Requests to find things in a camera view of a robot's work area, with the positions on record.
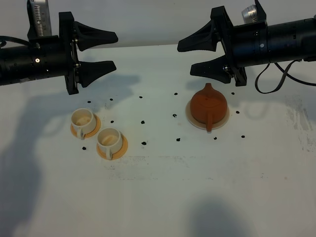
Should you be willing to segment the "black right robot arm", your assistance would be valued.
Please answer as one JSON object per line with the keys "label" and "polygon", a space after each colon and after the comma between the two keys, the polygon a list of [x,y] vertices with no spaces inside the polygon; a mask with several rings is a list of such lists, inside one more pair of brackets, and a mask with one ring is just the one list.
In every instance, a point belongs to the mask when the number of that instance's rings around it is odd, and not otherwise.
{"label": "black right robot arm", "polygon": [[316,19],[309,18],[269,26],[258,1],[243,12],[244,24],[235,26],[224,6],[211,10],[210,21],[194,34],[180,40],[179,52],[216,51],[220,42],[225,54],[193,64],[192,76],[245,86],[245,67],[290,60],[316,59]]}

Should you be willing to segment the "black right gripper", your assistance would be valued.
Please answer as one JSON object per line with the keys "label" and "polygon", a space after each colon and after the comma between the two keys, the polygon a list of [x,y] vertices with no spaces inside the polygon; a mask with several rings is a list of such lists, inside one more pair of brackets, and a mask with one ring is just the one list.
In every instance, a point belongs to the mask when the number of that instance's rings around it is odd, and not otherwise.
{"label": "black right gripper", "polygon": [[245,86],[245,67],[260,63],[260,37],[267,29],[266,13],[259,1],[257,21],[251,24],[234,26],[224,6],[211,11],[211,20],[200,30],[178,42],[178,52],[195,50],[216,51],[217,40],[221,42],[225,55],[207,62],[191,66],[190,75],[230,83],[235,79],[236,86]]}

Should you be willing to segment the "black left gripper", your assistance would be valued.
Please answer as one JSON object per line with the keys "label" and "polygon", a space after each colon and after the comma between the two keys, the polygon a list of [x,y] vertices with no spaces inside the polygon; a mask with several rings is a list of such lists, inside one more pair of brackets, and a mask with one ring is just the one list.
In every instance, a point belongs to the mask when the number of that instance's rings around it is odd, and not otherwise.
{"label": "black left gripper", "polygon": [[[31,44],[30,80],[46,79],[64,76],[68,94],[77,94],[75,61],[73,52],[73,29],[77,35],[77,45],[80,51],[85,51],[95,46],[112,44],[118,42],[115,32],[103,31],[86,26],[74,21],[71,12],[59,13],[59,35],[49,37],[38,37],[35,30],[33,16],[28,14],[30,28],[28,30],[28,40]],[[88,87],[98,78],[116,70],[113,61],[102,62],[80,62],[77,70],[79,83],[82,87]]]}

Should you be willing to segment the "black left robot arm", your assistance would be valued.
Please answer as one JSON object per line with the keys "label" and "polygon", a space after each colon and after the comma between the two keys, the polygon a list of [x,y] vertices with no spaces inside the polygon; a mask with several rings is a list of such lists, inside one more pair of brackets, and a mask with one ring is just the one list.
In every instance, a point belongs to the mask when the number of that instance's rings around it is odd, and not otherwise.
{"label": "black left robot arm", "polygon": [[86,26],[71,12],[60,12],[59,35],[29,36],[29,41],[18,40],[19,46],[0,50],[0,83],[64,76],[68,94],[77,94],[79,84],[86,88],[117,69],[113,61],[79,61],[77,51],[117,41],[116,33]]}

